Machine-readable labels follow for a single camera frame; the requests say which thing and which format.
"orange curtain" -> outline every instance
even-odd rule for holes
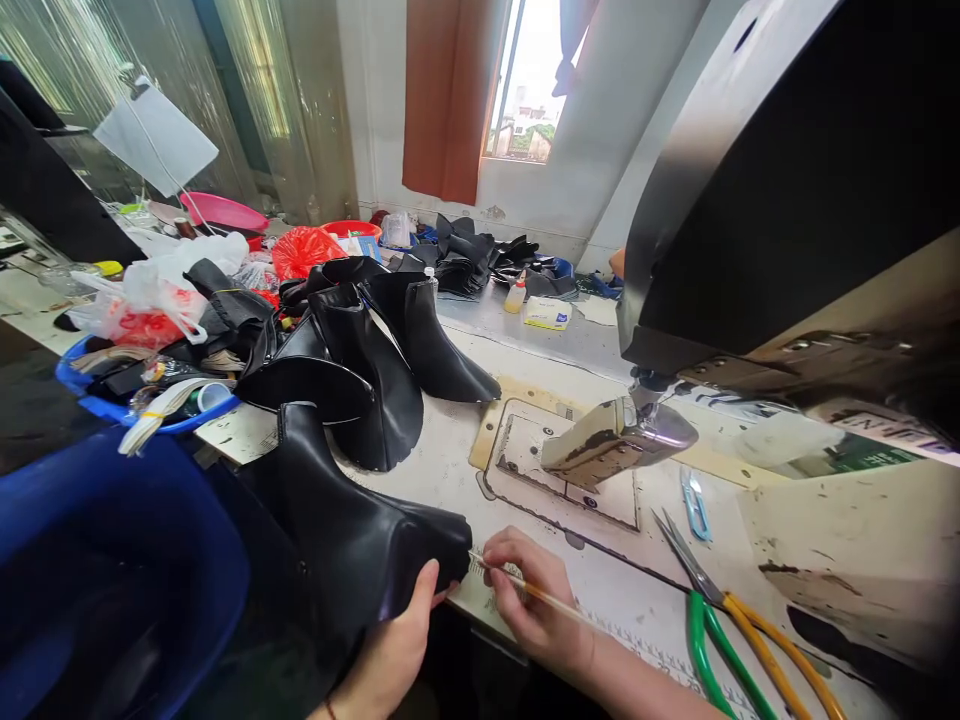
[[[506,0],[407,0],[403,184],[474,205]]]

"hand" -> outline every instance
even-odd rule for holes
[[[443,602],[454,582],[434,595],[440,563],[431,560],[417,576],[413,597],[402,615],[373,628],[346,679],[308,720],[385,720],[397,709],[420,672],[427,650],[430,611]]]
[[[487,541],[483,561],[493,567],[513,563],[523,572],[524,580],[577,607],[563,561],[515,527],[501,530]],[[493,585],[497,610],[528,655],[569,679],[589,673],[596,646],[596,636],[589,627],[532,597],[524,607],[502,570],[488,570],[483,579],[488,586]]]

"window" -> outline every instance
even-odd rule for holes
[[[560,3],[513,0],[484,155],[545,163],[566,96],[553,97],[560,49]],[[580,56],[574,57],[574,65]]]

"sheer curtain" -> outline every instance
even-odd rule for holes
[[[216,0],[288,221],[357,217],[335,0]]]
[[[133,62],[220,150],[191,189],[260,206],[191,0],[0,0],[0,51],[67,124],[90,129],[127,91],[119,68]]]

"scissors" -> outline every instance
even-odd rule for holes
[[[690,551],[686,541],[680,535],[677,526],[674,525],[673,520],[670,518],[670,515],[667,514],[666,510],[663,510],[663,516],[666,518],[666,523],[660,519],[660,516],[657,515],[656,512],[653,513],[657,525],[660,526],[660,530],[680,560],[680,564],[683,565],[683,569],[687,571],[687,575],[690,576],[690,582],[693,585],[693,591],[690,593],[690,613],[688,617],[690,650],[693,655],[694,666],[697,669],[697,676],[700,682],[703,683],[710,703],[727,716],[736,718],[736,715],[733,713],[733,708],[730,707],[730,703],[724,696],[723,690],[713,674],[713,670],[710,669],[710,661],[707,659],[707,649],[704,644],[705,627],[706,630],[709,631],[710,637],[713,638],[714,644],[720,650],[721,655],[723,655],[729,663],[738,682],[746,691],[761,720],[774,720],[778,717],[777,713],[774,712],[770,703],[764,697],[756,681],[751,677],[747,668],[737,656],[726,634],[723,632],[720,621],[717,619],[717,614],[712,607],[715,606],[723,608],[730,613],[733,621],[737,624],[737,627],[740,628],[740,632],[743,633],[744,637],[747,638],[747,642],[750,643],[753,652],[760,659],[764,670],[767,671],[767,675],[770,676],[773,684],[797,720],[809,720],[812,718],[812,715],[810,715],[810,712],[801,702],[800,697],[793,689],[793,686],[790,685],[790,681],[787,680],[787,676],[784,674],[777,659],[773,656],[773,653],[770,652],[770,648],[767,647],[767,644],[763,638],[760,637],[760,633],[757,632],[757,630],[762,631],[767,637],[779,645],[787,654],[787,657],[800,669],[800,672],[803,673],[807,682],[810,683],[820,703],[827,711],[827,716],[830,720],[847,720],[843,709],[833,696],[833,693],[830,692],[827,684],[797,649],[797,646],[790,642],[777,628],[757,615],[757,613],[744,604],[733,593],[720,592],[719,588],[710,580],[710,576],[704,572],[703,568],[700,567],[700,563],[694,558],[693,553]]]

